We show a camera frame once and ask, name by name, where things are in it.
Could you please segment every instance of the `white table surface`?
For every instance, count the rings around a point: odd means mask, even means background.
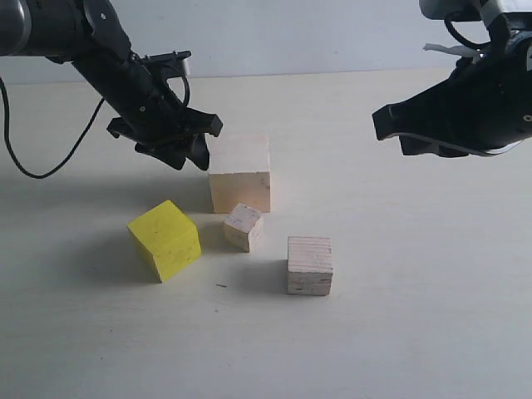
[[[443,160],[375,139],[374,110],[447,72],[193,80],[191,105],[224,134],[270,137],[255,254],[224,242],[206,173],[114,140],[108,106],[49,180],[20,175],[2,146],[0,397],[530,398],[532,141]],[[86,84],[9,92],[13,145],[36,172],[98,101]],[[126,224],[168,199],[204,257],[155,284]],[[285,295],[290,234],[332,237],[329,298]]]

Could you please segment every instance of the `white wall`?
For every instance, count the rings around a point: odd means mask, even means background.
[[[193,76],[452,67],[456,59],[422,51],[454,45],[443,22],[421,15],[417,0],[111,0],[141,55],[191,50]],[[485,40],[477,23],[461,28]],[[2,58],[7,82],[77,81],[71,66]]]

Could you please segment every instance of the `small wooden cube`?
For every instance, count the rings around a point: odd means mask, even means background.
[[[228,214],[238,203],[271,209],[266,135],[222,135],[210,144],[210,192],[214,212]]]
[[[127,227],[140,256],[162,283],[201,256],[198,228],[171,201]]]
[[[256,248],[263,232],[263,214],[244,204],[236,205],[224,221],[225,238],[246,252]]]
[[[288,238],[288,293],[327,296],[333,282],[331,239]]]

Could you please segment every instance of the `yellow block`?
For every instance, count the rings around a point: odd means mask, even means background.
[[[127,228],[162,283],[201,256],[198,228],[171,201],[133,220]]]

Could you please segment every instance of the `black cable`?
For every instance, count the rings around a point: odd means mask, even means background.
[[[453,36],[459,43],[463,44],[466,47],[472,48],[473,50],[483,50],[486,47],[488,47],[491,43],[475,43],[472,42],[465,37],[463,37],[455,28],[455,26],[452,24],[452,18],[458,16],[459,12],[451,12],[450,14],[447,14],[443,22],[446,25],[447,31]]]
[[[181,73],[183,73],[183,72],[180,71],[179,69],[177,69],[175,66],[167,65],[167,67],[169,69],[177,72],[177,74],[179,76],[181,76],[181,80],[183,81],[183,85],[185,86],[185,98],[183,100],[183,107],[186,108],[187,106],[189,106],[189,103],[190,103],[190,83],[189,83],[189,79],[186,77],[186,75],[181,75]]]
[[[182,76],[183,84],[185,85],[185,99],[183,100],[183,106],[186,108],[190,103],[190,84],[186,76]]]
[[[26,175],[28,177],[31,177],[32,179],[37,179],[37,180],[43,180],[43,179],[46,179],[47,177],[50,177],[51,175],[54,175],[64,165],[67,164],[67,162],[72,158],[72,156],[76,152],[77,147],[80,146],[80,144],[83,141],[83,139],[85,138],[86,134],[91,129],[92,124],[94,123],[94,120],[96,119],[96,117],[98,115],[98,112],[101,109],[101,106],[103,106],[103,103],[105,102],[105,100],[103,98],[100,100],[100,102],[98,103],[98,106],[96,107],[94,113],[92,114],[91,119],[89,120],[88,125],[86,126],[85,130],[81,133],[80,138],[77,140],[76,144],[74,145],[74,147],[72,148],[70,153],[66,156],[66,158],[58,166],[56,166],[54,169],[50,170],[48,173],[45,173],[44,175],[34,175],[33,173],[27,171],[21,165],[21,163],[18,160],[17,156],[13,152],[13,148],[11,146],[11,140],[9,138],[9,124],[10,124],[10,119],[11,119],[10,110],[9,110],[9,98],[7,97],[6,85],[5,85],[5,83],[4,83],[4,81],[3,81],[3,79],[1,77],[0,77],[0,90],[2,91],[3,110],[4,110],[3,139],[4,139],[5,143],[6,143],[7,152],[11,156],[11,159],[12,159],[13,163],[15,164],[15,166],[24,175]]]

